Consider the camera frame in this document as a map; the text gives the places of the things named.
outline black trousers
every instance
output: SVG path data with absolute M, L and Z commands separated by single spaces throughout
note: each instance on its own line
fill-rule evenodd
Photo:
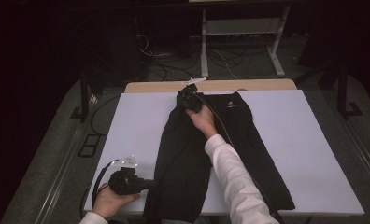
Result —
M 215 126 L 227 143 L 232 143 L 270 211 L 294 208 L 291 195 L 252 121 L 252 113 L 238 92 L 205 95 L 219 115 Z M 211 162 L 204 151 L 206 138 L 192 124 L 184 108 L 176 106 L 164 127 L 154 179 L 144 216 L 149 223 L 160 219 L 193 223 L 203 207 Z

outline person's arm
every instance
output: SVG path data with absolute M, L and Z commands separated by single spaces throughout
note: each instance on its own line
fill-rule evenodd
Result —
M 140 197 L 139 194 L 117 195 L 107 183 L 99 190 L 92 211 L 86 214 L 80 224 L 107 224 L 107 220 L 114 217 L 125 204 Z
M 232 223 L 278 223 L 255 187 L 235 150 L 217 133 L 211 111 L 205 105 L 199 113 L 186 111 L 206 138 L 205 150 L 224 190 Z

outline gray floor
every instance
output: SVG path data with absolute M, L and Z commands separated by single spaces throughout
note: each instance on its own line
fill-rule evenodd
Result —
M 263 36 L 238 37 L 228 40 L 210 40 L 209 53 L 214 56 L 218 51 L 228 59 L 231 72 L 239 79 L 277 78 L 269 61 L 265 48 L 270 38 Z M 297 61 L 307 42 L 306 36 L 283 38 L 277 51 L 287 78 L 301 76 L 308 68 L 297 66 Z M 222 43 L 232 43 L 232 51 L 223 50 Z M 245 45 L 249 47 L 243 54 L 243 62 L 233 53 L 241 53 Z M 154 65 L 149 70 L 148 81 L 189 79 L 189 74 L 200 76 L 198 46 L 190 58 L 177 56 L 154 57 L 154 62 L 186 68 L 187 72 L 178 69 L 164 71 Z M 169 52 L 161 49 L 155 54 Z M 214 64 L 208 61 L 210 79 L 234 79 L 223 61 Z M 350 117 L 344 120 L 335 109 L 336 87 L 322 91 L 317 87 L 320 74 L 309 78 L 298 89 L 305 96 L 330 144 L 349 183 L 353 187 L 364 211 L 361 217 L 313 217 L 311 223 L 370 223 L 370 172 L 368 164 L 361 159 L 361 152 L 370 154 L 370 100 L 363 86 L 354 78 L 349 78 L 348 100 L 355 102 L 364 113 L 363 116 Z M 103 94 L 91 99 L 91 115 L 84 123 L 70 116 L 75 107 L 80 105 L 78 84 L 65 96 L 57 115 L 50 125 L 30 168 L 21 182 L 2 223 L 77 223 L 80 221 L 79 205 L 85 189 L 90 185 L 96 164 L 105 143 L 100 139 L 96 154 L 91 158 L 78 157 L 87 134 L 107 133 L 114 115 L 116 103 L 123 89 L 106 90 Z M 88 144 L 95 143 L 90 138 Z M 86 147 L 84 153 L 92 148 Z M 286 223 L 304 223 L 306 217 L 284 217 Z M 131 217 L 131 223 L 142 223 L 142 218 Z

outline white tabletop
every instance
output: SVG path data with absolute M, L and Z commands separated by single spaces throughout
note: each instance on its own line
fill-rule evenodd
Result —
M 225 92 L 205 92 L 219 94 Z M 302 91 L 240 91 L 249 105 L 254 123 L 275 161 L 296 209 L 285 215 L 361 215 L 349 182 L 334 157 Z M 135 155 L 136 175 L 153 178 L 160 139 L 169 113 L 176 106 L 176 93 L 124 93 L 118 103 L 104 151 L 94 176 L 110 161 Z M 118 168 L 110 167 L 101 183 Z M 90 211 L 92 191 L 85 210 Z M 121 212 L 142 214 L 147 191 Z M 211 172 L 202 214 L 227 214 L 221 186 Z

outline white sleeve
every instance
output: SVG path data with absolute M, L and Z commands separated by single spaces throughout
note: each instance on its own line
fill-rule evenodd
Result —
M 79 224 L 108 224 L 108 222 L 103 217 L 93 212 L 88 212 Z
M 208 139 L 205 150 L 224 189 L 232 223 L 278 223 L 269 215 L 269 208 L 237 152 L 218 134 Z

